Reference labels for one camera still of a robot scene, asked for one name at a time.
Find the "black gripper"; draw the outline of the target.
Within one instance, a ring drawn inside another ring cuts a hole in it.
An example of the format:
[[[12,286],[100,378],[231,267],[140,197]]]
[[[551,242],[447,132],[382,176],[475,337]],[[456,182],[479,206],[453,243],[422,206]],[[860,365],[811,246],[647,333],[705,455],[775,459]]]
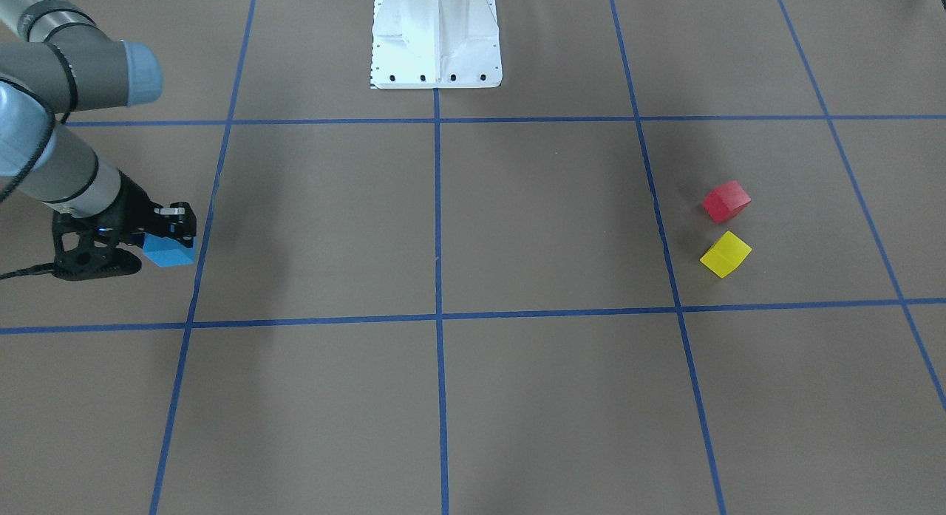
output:
[[[173,240],[193,248],[197,218],[189,202],[161,206],[124,172],[114,202],[101,214],[89,219],[92,245],[115,247],[119,243],[143,247],[144,236]]]

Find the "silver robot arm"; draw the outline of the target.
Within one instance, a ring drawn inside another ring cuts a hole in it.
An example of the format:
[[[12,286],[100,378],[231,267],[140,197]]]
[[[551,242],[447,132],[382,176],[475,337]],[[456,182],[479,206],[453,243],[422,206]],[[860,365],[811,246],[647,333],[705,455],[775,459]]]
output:
[[[189,204],[156,204],[128,175],[68,130],[78,112],[139,106],[163,93],[163,68],[138,41],[107,35],[69,0],[2,0],[2,196],[20,191],[58,214],[98,221],[130,245],[192,247]]]

